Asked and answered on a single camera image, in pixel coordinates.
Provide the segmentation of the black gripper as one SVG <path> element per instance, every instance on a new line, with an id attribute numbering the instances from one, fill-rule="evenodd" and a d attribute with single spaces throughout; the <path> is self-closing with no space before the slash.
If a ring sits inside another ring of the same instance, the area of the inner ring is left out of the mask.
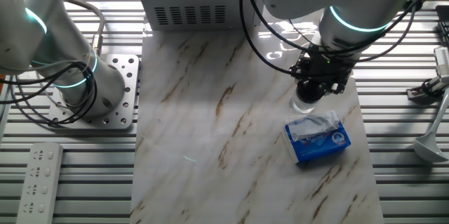
<path id="1" fill-rule="evenodd" d="M 345 90 L 352 63 L 345 63 L 337 59 L 325 59 L 320 55 L 302 57 L 298 63 L 289 68 L 291 77 L 301 79 L 304 77 L 330 85 L 332 94 L 340 94 Z"/>

